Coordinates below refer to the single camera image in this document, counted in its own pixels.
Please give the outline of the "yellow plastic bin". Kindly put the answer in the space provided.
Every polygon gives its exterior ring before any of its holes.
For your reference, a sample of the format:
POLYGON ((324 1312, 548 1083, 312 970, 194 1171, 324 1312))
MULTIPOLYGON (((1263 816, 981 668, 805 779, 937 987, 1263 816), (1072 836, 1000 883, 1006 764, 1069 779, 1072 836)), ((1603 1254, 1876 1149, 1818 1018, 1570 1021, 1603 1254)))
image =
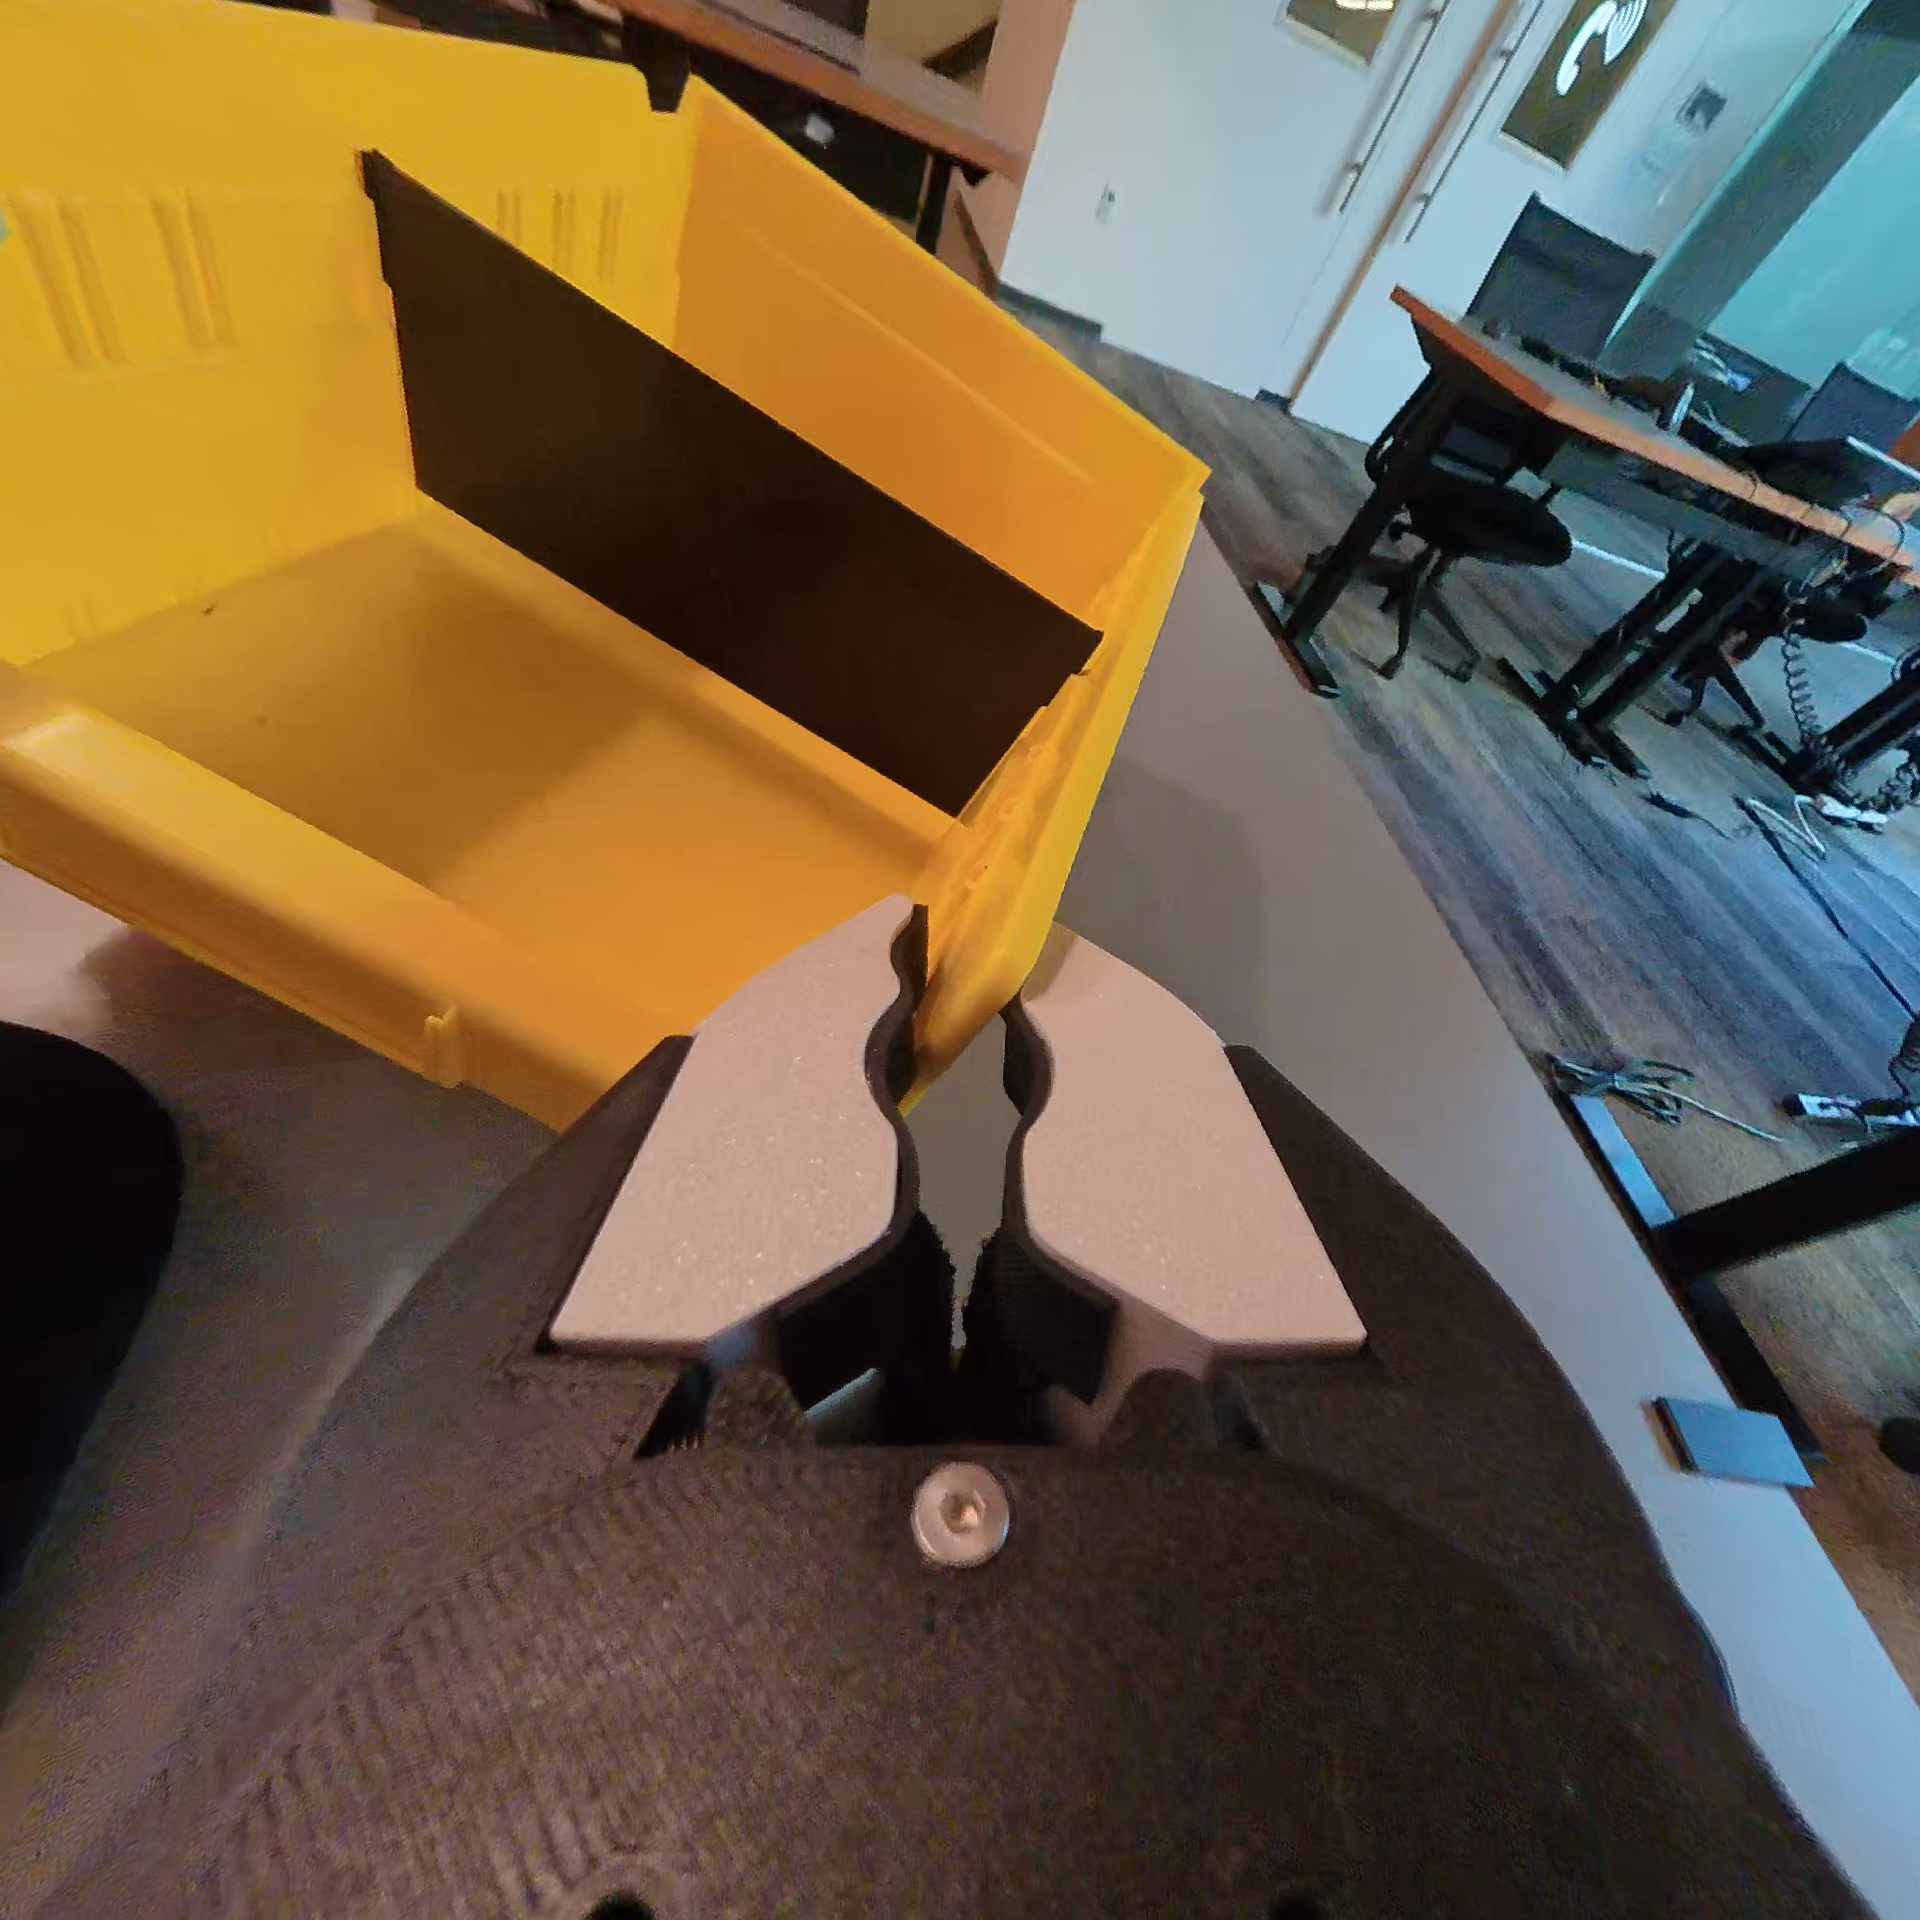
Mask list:
POLYGON ((2 858, 570 1125, 885 896, 918 1083, 1036 964, 1206 463, 705 84, 2 3, 2 858), (419 492, 359 155, 1095 628, 956 816, 419 492))

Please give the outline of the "black office chair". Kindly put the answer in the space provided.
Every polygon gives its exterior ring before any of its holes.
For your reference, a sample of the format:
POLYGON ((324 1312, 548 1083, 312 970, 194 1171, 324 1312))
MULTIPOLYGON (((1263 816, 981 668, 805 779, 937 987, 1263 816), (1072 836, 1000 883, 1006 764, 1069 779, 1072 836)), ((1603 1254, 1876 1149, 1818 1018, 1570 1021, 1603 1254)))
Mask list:
MULTIPOLYGON (((1654 264, 1610 236, 1529 196, 1465 317, 1504 344, 1515 344, 1581 384, 1601 381, 1606 350, 1627 301, 1654 264)), ((1554 512, 1557 488, 1532 498, 1512 486, 1526 469, 1522 419, 1483 398, 1464 398, 1448 438, 1412 478, 1393 542, 1412 539, 1412 559, 1368 559, 1382 584, 1380 607, 1398 618, 1398 647, 1380 662, 1393 678, 1409 652, 1418 616, 1433 616, 1460 647, 1456 680, 1471 680, 1483 649, 1465 635, 1442 587, 1460 563, 1557 568, 1572 559, 1572 532, 1554 512)))

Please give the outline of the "grey desk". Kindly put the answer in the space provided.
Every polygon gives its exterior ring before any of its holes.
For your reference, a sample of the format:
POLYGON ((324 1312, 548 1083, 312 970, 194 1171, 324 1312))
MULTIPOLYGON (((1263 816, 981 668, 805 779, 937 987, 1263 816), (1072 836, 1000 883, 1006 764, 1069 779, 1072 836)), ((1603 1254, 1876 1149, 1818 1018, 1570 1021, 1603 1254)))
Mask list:
MULTIPOLYGON (((1673 1465, 1654 1401, 1729 1389, 1211 536, 1063 912, 1254 1047, 1504 1285, 1767 1764, 1874 1911, 1918 1916, 1918 1701, 1787 1492, 1673 1465)), ((2 1021, 130 1067, 186 1149, 176 1256, 2 1617, 2 1916, 33 1916, 149 1774, 324 1396, 548 1135, 17 869, 2 1021)))

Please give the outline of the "wooden table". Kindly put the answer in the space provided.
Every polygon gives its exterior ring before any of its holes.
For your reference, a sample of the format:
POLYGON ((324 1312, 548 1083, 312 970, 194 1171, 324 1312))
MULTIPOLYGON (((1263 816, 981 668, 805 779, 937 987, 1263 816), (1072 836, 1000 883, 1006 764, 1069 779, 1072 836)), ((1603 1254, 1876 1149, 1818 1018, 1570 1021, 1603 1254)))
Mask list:
POLYGON ((688 84, 728 99, 926 253, 959 184, 1028 178, 1035 138, 993 125, 976 93, 876 49, 801 3, 617 3, 621 47, 657 112, 688 84))

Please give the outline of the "black padded wrist rest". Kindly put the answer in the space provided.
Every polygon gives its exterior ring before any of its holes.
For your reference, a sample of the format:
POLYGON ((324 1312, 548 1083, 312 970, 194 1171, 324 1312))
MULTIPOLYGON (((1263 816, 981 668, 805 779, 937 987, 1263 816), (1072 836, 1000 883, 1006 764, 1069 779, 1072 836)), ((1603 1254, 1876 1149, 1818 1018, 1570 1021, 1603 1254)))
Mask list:
POLYGON ((157 1295, 180 1135, 111 1057, 2 1023, 2 1601, 157 1295))

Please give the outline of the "black bin divider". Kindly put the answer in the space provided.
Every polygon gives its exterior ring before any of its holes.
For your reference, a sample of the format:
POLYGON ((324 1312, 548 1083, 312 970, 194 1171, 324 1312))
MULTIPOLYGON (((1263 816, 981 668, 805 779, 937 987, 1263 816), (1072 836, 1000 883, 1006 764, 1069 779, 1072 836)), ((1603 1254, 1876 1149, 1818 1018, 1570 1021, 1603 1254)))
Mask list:
POLYGON ((359 155, 419 492, 956 816, 1099 635, 359 155))

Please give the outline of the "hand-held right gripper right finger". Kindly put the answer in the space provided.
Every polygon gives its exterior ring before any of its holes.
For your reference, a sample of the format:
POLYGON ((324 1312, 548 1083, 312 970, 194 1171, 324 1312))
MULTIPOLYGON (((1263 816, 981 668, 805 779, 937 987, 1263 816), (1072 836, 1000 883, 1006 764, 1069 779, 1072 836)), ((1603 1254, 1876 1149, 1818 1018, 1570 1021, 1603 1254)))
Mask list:
POLYGON ((1346 1357, 1368 1343, 1224 1038, 1051 931, 1006 1015, 1019 1112, 1001 1323, 1030 1363, 1346 1357))

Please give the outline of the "long office table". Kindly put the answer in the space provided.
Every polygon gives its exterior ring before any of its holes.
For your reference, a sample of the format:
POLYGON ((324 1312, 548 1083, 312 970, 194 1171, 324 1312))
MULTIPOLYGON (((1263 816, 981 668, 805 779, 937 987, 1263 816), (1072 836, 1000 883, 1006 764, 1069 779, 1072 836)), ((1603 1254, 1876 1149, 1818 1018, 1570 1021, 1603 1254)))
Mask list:
POLYGON ((1813 587, 1844 559, 1876 563, 1899 584, 1918 583, 1918 529, 1909 522, 1802 500, 1408 287, 1390 288, 1390 301, 1412 323, 1433 377, 1518 417, 1522 446, 1545 451, 1534 472, 1547 486, 1678 542, 1646 598, 1557 680, 1510 668, 1539 719, 1584 764, 1646 782, 1651 769, 1620 739, 1620 722, 1673 668, 1717 652, 1762 587, 1813 587))

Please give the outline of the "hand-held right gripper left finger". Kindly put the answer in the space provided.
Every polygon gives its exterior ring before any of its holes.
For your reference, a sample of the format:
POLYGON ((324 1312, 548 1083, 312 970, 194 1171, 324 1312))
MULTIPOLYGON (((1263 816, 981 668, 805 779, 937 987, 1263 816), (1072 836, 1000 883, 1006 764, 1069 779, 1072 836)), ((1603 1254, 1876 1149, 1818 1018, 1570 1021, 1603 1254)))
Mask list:
POLYGON ((737 1357, 878 1256, 918 1206, 926 909, 885 896, 693 1031, 548 1337, 588 1357, 737 1357))

